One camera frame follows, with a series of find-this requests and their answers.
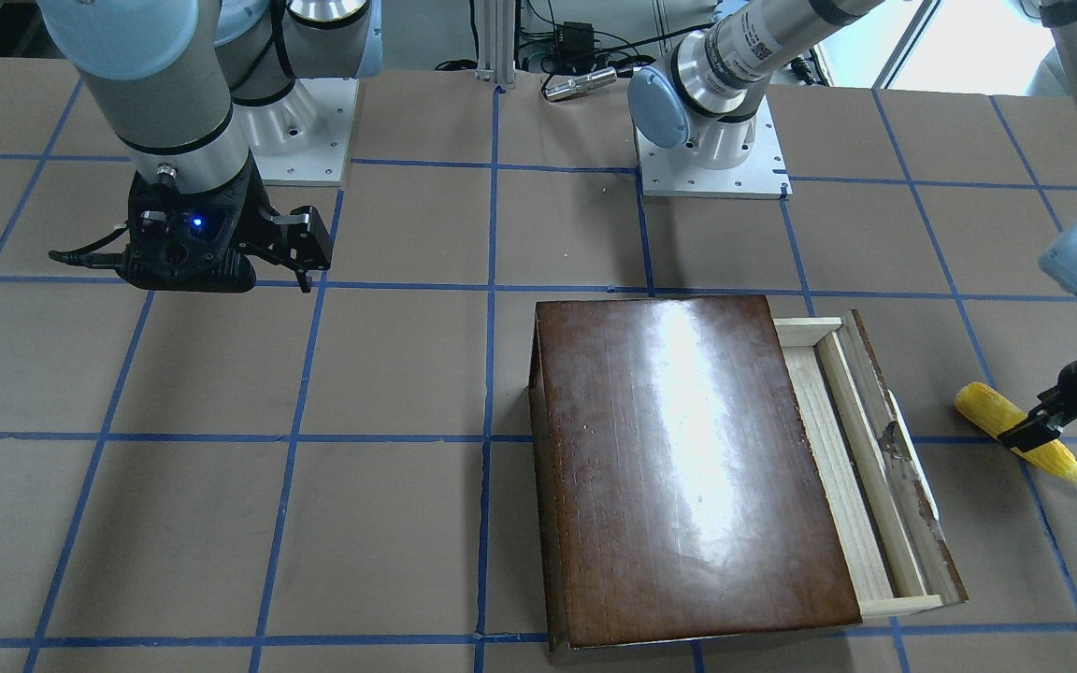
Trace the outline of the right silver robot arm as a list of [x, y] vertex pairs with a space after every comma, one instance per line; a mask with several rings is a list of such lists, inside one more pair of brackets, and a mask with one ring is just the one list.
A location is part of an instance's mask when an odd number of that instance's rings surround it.
[[309, 81], [373, 78], [378, 1], [42, 1], [51, 41], [76, 67], [136, 172], [124, 222], [48, 251], [164, 293], [247, 293], [253, 260], [328, 271], [333, 238], [312, 206], [280, 213], [264, 172], [317, 154], [342, 167], [340, 110]]

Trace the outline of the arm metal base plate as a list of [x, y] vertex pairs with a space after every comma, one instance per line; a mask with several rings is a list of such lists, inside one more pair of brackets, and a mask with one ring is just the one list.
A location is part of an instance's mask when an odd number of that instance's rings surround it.
[[279, 101], [235, 103], [235, 121], [265, 184], [341, 186], [360, 84], [358, 79], [300, 79]]
[[760, 92], [747, 101], [759, 107], [749, 120], [709, 120], [694, 128], [689, 141], [658, 148], [637, 129], [639, 170], [646, 195], [782, 199], [794, 192], [772, 111]]

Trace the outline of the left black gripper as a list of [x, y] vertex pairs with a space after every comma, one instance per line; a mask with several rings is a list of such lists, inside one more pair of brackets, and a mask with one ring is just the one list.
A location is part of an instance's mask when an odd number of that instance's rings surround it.
[[1059, 371], [1057, 384], [1038, 395], [1039, 404], [1021, 422], [1001, 432], [1001, 446], [1025, 452], [1060, 439], [1063, 426], [1077, 421], [1077, 361]]

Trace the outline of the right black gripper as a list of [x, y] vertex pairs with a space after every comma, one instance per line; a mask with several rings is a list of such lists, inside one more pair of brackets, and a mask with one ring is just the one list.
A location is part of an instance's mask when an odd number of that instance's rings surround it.
[[213, 190], [191, 194], [179, 179], [135, 174], [127, 200], [128, 274], [253, 274], [249, 254], [294, 274], [303, 294], [308, 275], [332, 268], [334, 241], [317, 208], [278, 216], [255, 158]]

